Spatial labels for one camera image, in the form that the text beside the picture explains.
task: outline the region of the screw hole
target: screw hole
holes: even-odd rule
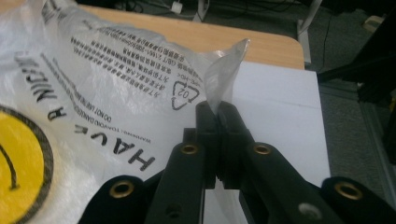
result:
[[[197,146],[193,146],[193,145],[187,145],[181,148],[181,152],[183,152],[184,154],[195,154],[198,151],[198,147]]]
[[[255,146],[254,151],[262,155],[268,155],[271,153],[271,148],[265,146]]]
[[[322,214],[320,210],[311,203],[300,203],[298,205],[298,209],[300,213],[309,220],[313,220],[313,221],[322,220]]]
[[[339,194],[350,200],[359,200],[363,197],[363,193],[351,183],[339,182],[334,187]]]
[[[134,191],[134,184],[129,180],[120,180],[110,189],[109,194],[116,199],[124,198]]]
[[[165,209],[165,214],[172,219],[178,218],[181,215],[181,206],[178,203],[169,204]]]

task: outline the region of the floor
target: floor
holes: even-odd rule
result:
[[[296,22],[305,18],[308,7],[293,0],[269,1],[212,0],[203,22],[296,38]],[[181,0],[177,15],[169,10],[172,0],[130,2],[133,11],[182,20],[192,20],[197,8],[196,0]],[[361,9],[336,15],[321,7],[308,30],[312,63],[305,69],[320,73],[351,63],[372,35],[362,27],[369,16]],[[361,182],[396,207],[395,168],[378,141],[384,128],[378,120],[389,111],[359,103],[357,88],[341,80],[319,87],[331,172]]]

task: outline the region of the cable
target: cable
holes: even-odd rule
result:
[[[323,41],[323,56],[322,56],[322,66],[318,70],[318,73],[324,68],[324,64],[326,62],[325,56],[326,56],[326,42],[327,42],[327,37],[329,35],[329,30],[330,30],[330,22],[332,21],[332,13],[330,14],[329,21],[327,22],[327,30],[326,30],[326,35],[324,37]]]

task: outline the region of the white surface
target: white surface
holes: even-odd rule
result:
[[[316,73],[243,62],[232,103],[255,141],[276,147],[307,181],[330,176]]]

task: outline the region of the wooden table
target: wooden table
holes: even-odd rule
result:
[[[23,0],[2,0],[0,13],[20,6]],[[271,35],[225,26],[154,17],[107,8],[81,6],[98,17],[114,22],[130,23],[135,27],[162,34],[170,42],[197,52],[227,49],[234,43],[249,38],[246,61],[304,69],[301,45],[283,35]]]

